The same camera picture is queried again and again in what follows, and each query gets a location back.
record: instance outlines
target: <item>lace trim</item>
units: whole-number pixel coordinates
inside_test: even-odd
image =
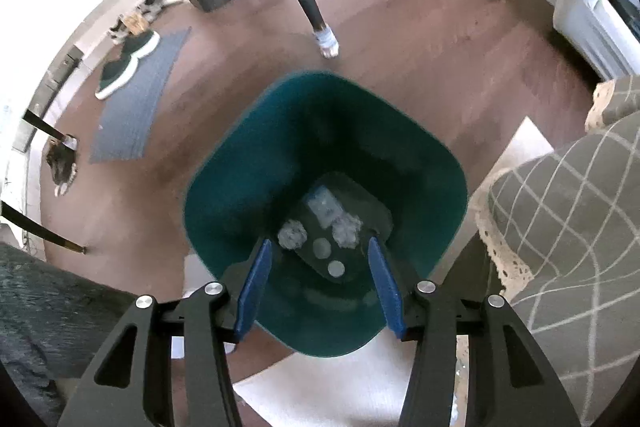
[[[615,80],[607,80],[607,82],[601,82],[596,86],[596,89],[593,91],[593,105],[587,114],[587,120],[584,122],[584,130],[586,132],[591,132],[594,129],[602,129],[605,126],[602,120],[602,114],[607,108],[607,105],[609,105],[609,102],[611,102],[615,87]]]
[[[471,196],[469,209],[474,213],[476,225],[482,241],[486,245],[489,257],[498,270],[498,277],[504,286],[501,295],[507,301],[511,301],[524,287],[533,280],[533,274],[529,266],[507,245],[494,217],[489,209],[489,190],[494,182],[511,169],[501,169],[487,176]]]

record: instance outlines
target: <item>wooden floor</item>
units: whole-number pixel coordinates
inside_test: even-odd
[[[89,252],[47,245],[47,259],[133,293],[179,298],[189,181],[241,112],[291,71],[329,69],[382,96],[453,151],[470,190],[525,116],[554,146],[584,132],[596,77],[553,33],[545,0],[318,4],[340,41],[334,60],[319,54],[296,0],[234,0],[210,14],[188,5],[165,12],[154,25],[161,35],[188,26],[192,32],[140,160],[88,164],[104,105],[93,95],[92,75],[57,126],[80,143],[69,193],[54,198],[47,166],[42,170],[43,225]],[[249,351],[232,360],[236,375],[271,363],[243,369]]]

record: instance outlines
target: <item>white sock on chair leg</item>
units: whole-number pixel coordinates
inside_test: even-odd
[[[320,46],[320,52],[323,57],[332,58],[338,56],[340,44],[338,44],[338,39],[335,38],[334,32],[331,31],[329,26],[325,27],[324,30],[314,32],[314,36],[318,46]]]

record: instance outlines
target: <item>silver screw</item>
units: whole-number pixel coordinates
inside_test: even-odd
[[[210,282],[204,286],[204,293],[207,295],[218,295],[219,293],[222,293],[223,289],[225,289],[225,287],[219,282]]]
[[[494,308],[502,308],[504,306],[504,299],[499,295],[489,295],[487,300]]]
[[[436,291],[436,285],[431,281],[418,282],[418,292],[420,293],[433,293]]]
[[[149,308],[153,304],[154,298],[151,295],[143,295],[136,299],[136,306],[138,308]]]

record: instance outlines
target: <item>green trash bin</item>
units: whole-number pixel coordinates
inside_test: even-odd
[[[188,190],[184,225],[219,279],[269,237],[258,322],[292,349],[336,357],[385,326],[367,234],[426,278],[466,201],[462,168],[442,143],[356,84],[308,71],[270,87],[226,134]],[[356,246],[337,243],[339,219],[328,223],[338,214],[356,223]],[[281,247],[296,222],[305,244]]]

